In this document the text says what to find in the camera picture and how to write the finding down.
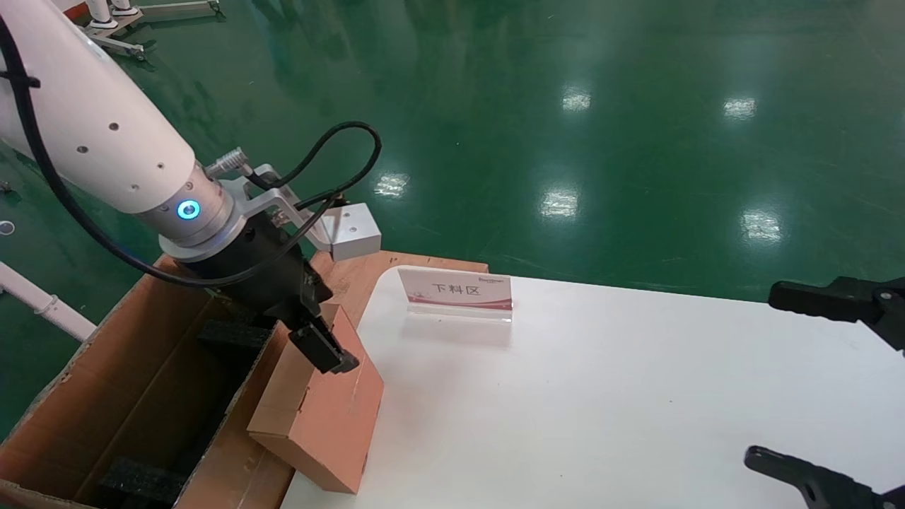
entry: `green epoxy floor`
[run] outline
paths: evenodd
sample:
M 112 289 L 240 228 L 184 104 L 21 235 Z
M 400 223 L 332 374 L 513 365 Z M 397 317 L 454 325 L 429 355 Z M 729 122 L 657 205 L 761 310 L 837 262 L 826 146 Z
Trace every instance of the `green epoxy floor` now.
M 501 274 L 763 301 L 779 279 L 905 274 L 900 0 L 224 0 L 119 61 L 203 162 L 291 168 L 383 135 L 384 248 Z M 351 175 L 337 139 L 299 179 Z M 99 321 L 138 278 L 0 148 L 0 260 Z M 84 200 L 151 260 L 156 239 Z M 75 350 L 0 295 L 0 432 Z

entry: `metal bracket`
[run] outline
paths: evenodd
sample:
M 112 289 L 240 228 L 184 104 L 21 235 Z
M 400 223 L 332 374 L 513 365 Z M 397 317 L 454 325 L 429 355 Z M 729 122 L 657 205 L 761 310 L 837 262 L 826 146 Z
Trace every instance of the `metal bracket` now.
M 280 174 L 268 164 L 255 168 L 254 173 L 264 180 L 280 178 Z M 295 206 L 301 200 L 289 186 L 269 189 L 257 197 L 248 198 L 257 187 L 247 178 L 222 180 L 221 183 L 235 197 L 236 206 L 245 217 L 277 207 L 279 212 L 274 216 L 277 226 L 282 226 L 288 220 L 301 228 L 314 214 L 308 209 L 296 210 Z M 336 261 L 380 251 L 380 229 L 367 205 L 363 203 L 331 208 L 305 236 L 316 249 L 330 253 Z

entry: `sign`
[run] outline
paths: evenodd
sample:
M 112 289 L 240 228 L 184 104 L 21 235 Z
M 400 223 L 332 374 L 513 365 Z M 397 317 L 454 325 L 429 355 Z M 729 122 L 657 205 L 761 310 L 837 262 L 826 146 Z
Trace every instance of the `sign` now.
M 408 302 L 485 310 L 512 310 L 507 275 L 399 269 Z

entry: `blue indicator light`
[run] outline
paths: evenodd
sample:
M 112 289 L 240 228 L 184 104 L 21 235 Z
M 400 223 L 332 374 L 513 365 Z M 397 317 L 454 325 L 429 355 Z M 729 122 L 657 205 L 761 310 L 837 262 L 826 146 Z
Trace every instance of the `blue indicator light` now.
M 186 200 L 179 204 L 176 213 L 183 219 L 195 219 L 201 214 L 201 206 L 194 200 Z

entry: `white pipe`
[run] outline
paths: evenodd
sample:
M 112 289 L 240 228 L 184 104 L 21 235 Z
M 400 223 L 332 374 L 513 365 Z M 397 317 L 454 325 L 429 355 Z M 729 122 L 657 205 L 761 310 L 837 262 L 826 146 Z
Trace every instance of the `white pipe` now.
M 97 329 L 96 325 L 81 316 L 56 295 L 46 293 L 2 262 L 0 262 L 0 291 L 6 291 L 16 299 L 28 304 L 34 309 L 34 314 L 40 314 L 80 342 L 85 342 Z

